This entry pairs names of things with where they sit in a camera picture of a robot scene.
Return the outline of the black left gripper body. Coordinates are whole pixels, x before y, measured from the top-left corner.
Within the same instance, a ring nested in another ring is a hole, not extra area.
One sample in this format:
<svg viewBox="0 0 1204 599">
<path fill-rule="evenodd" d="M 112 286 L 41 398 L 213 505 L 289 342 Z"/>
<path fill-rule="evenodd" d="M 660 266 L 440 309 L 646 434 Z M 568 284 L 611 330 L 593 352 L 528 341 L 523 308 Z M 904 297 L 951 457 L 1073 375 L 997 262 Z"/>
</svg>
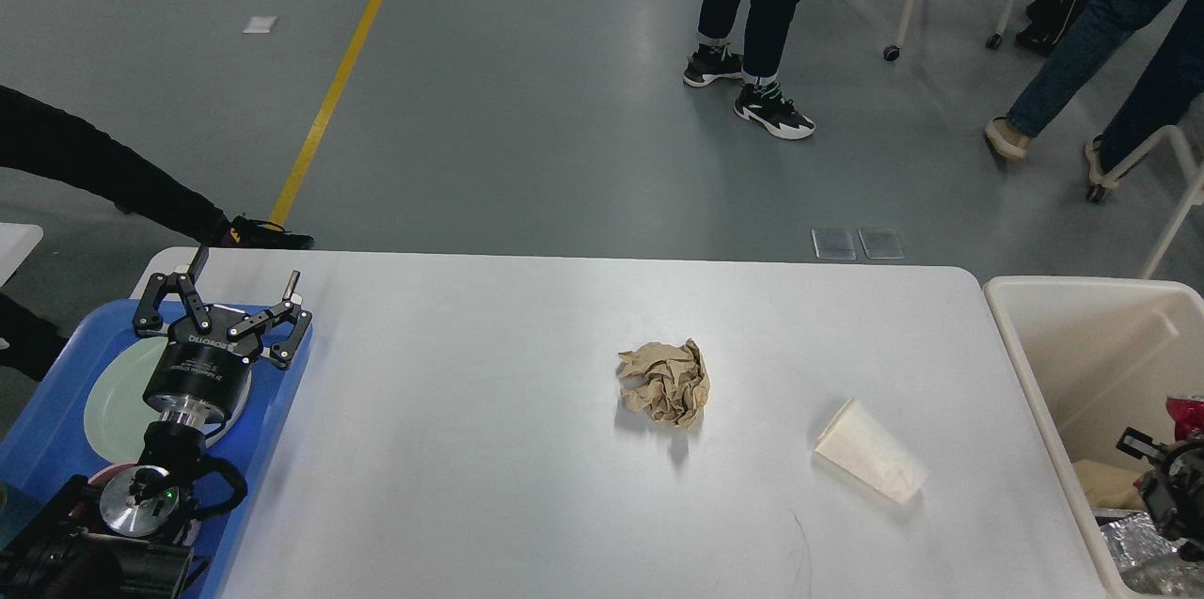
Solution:
<svg viewBox="0 0 1204 599">
<path fill-rule="evenodd" d="M 249 393 L 258 338 L 229 332 L 200 334 L 195 330 L 167 330 L 166 346 L 141 395 L 159 414 L 184 413 L 195 426 L 220 425 L 238 419 Z"/>
</svg>

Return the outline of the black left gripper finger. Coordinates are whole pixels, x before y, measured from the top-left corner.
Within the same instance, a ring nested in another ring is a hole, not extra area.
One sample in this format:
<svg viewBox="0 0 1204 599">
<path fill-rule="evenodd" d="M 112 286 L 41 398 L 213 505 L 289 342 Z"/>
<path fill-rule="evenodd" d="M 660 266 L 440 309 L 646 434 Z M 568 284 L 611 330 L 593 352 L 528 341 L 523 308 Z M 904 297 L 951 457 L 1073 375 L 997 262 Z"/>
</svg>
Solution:
<svg viewBox="0 0 1204 599">
<path fill-rule="evenodd" d="M 301 272 L 291 272 L 278 302 L 228 326 L 225 339 L 234 352 L 250 362 L 266 358 L 278 370 L 293 367 L 313 321 L 313 312 L 297 293 L 300 278 Z"/>
<path fill-rule="evenodd" d="M 165 332 L 166 324 L 160 306 L 169 295 L 176 295 L 182 300 L 185 318 L 189 318 L 200 334 L 207 336 L 214 330 L 214 321 L 208 316 L 208 308 L 197 293 L 197 278 L 207 263 L 209 247 L 197 247 L 197 253 L 189 263 L 185 263 L 183 272 L 150 274 L 141 296 L 138 296 L 132 316 L 135 334 L 144 338 Z"/>
</svg>

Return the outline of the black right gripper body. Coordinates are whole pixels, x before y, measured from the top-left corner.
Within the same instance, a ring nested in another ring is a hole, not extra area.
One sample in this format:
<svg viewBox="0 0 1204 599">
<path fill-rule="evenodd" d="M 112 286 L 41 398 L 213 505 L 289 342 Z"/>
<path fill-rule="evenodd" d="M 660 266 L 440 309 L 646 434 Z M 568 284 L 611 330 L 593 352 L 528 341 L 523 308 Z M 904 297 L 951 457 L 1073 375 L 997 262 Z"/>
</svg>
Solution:
<svg viewBox="0 0 1204 599">
<path fill-rule="evenodd" d="M 1138 482 L 1138 492 L 1158 535 L 1179 542 L 1187 563 L 1203 561 L 1202 441 L 1151 444 L 1137 449 L 1152 469 Z"/>
</svg>

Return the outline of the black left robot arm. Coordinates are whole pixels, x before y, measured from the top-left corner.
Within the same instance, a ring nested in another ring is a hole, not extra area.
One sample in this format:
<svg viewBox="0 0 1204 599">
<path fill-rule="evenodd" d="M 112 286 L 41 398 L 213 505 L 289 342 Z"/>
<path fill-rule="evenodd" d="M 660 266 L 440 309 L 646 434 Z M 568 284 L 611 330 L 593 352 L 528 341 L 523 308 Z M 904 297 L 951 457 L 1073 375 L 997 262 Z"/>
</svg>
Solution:
<svg viewBox="0 0 1204 599">
<path fill-rule="evenodd" d="M 92 312 L 2 440 L 5 598 L 214 598 L 303 375 L 314 313 L 197 291 L 208 249 Z"/>
</svg>

